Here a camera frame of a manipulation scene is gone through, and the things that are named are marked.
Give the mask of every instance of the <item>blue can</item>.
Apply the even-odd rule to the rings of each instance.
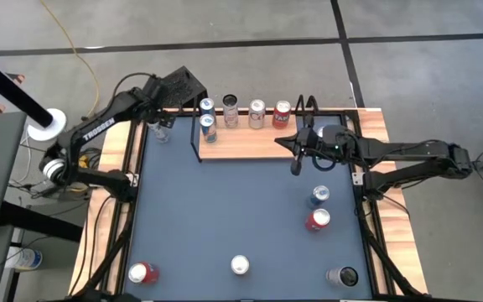
[[[216,119],[216,107],[214,105],[214,100],[210,98],[205,98],[200,101],[200,114],[210,114],[214,119]]]
[[[314,188],[312,194],[307,198],[307,206],[310,210],[316,210],[329,199],[329,196],[329,189],[325,185],[319,185]]]
[[[202,134],[205,136],[205,142],[214,143],[217,140],[216,119],[210,114],[200,117],[200,127]]]

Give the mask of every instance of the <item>wooden shelf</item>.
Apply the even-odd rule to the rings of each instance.
[[[199,156],[202,159],[290,159],[292,153],[279,146],[275,138],[294,135],[298,131],[295,116],[290,117],[285,129],[272,125],[273,115],[264,119],[264,127],[249,127],[249,116],[238,117],[237,128],[225,127],[223,116],[217,116],[217,140],[205,142],[202,130],[199,131]]]

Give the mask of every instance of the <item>beer can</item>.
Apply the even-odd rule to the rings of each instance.
[[[264,127],[266,105],[262,100],[254,100],[249,104],[249,127],[260,129]]]
[[[249,270],[249,260],[243,255],[234,256],[231,261],[231,269],[236,275],[243,275]]]
[[[331,284],[352,287],[359,282],[359,274],[351,267],[333,268],[325,273],[325,278]]]
[[[200,117],[200,125],[202,134],[205,136],[205,142],[214,143],[217,140],[216,120],[210,114]]]
[[[223,97],[223,116],[227,128],[238,127],[238,99],[234,95]]]
[[[307,230],[317,232],[329,225],[331,216],[325,209],[316,209],[305,220]]]
[[[165,127],[162,127],[159,122],[155,122],[153,124],[149,123],[148,129],[154,132],[158,142],[167,143],[169,141],[169,130]]]
[[[216,107],[214,100],[210,98],[204,98],[200,101],[200,114],[205,115],[205,114],[210,114],[214,119],[216,118]]]
[[[290,103],[286,101],[279,101],[275,105],[273,110],[272,125],[277,129],[283,129],[288,126],[288,120],[290,119]]]
[[[319,185],[312,190],[312,194],[307,198],[307,206],[311,210],[316,210],[329,199],[329,196],[329,189],[325,185]]]
[[[135,284],[152,284],[158,281],[159,270],[150,263],[135,263],[127,273],[130,281]]]

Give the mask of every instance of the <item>dark blue mat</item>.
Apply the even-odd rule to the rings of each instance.
[[[316,124],[338,123],[317,117]],[[154,285],[125,290],[140,299],[365,299],[371,295],[350,171],[319,172],[304,161],[300,176],[290,161],[210,160],[199,164],[190,147],[189,117],[176,120],[170,141],[149,132],[128,267],[157,265]],[[308,232],[305,199],[327,185],[330,226]],[[245,255],[249,274],[236,276],[231,259]],[[352,266],[357,286],[328,284],[328,268]]]

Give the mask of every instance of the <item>concrete floor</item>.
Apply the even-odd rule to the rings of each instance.
[[[79,47],[338,37],[328,0],[46,2]],[[483,33],[483,1],[339,0],[339,5],[349,37]],[[37,0],[0,0],[0,50],[66,47]],[[483,150],[483,39],[351,44],[351,52],[365,104],[383,108],[392,141],[438,138],[461,144],[472,157]],[[101,83],[99,108],[127,73],[166,75],[181,65],[211,96],[234,93],[243,105],[257,97],[295,101],[299,94],[313,94],[321,106],[354,106],[338,44],[83,56]],[[70,125],[92,105],[92,80],[72,55],[0,56],[0,68],[25,74],[23,88],[45,107],[65,111]],[[136,78],[124,87],[144,81]],[[23,173],[26,161],[20,150],[14,175]],[[41,179],[34,167],[31,181]],[[404,194],[429,292],[483,300],[483,183],[476,175],[434,179]],[[68,283],[47,284],[68,288]],[[18,300],[62,298],[24,292]]]

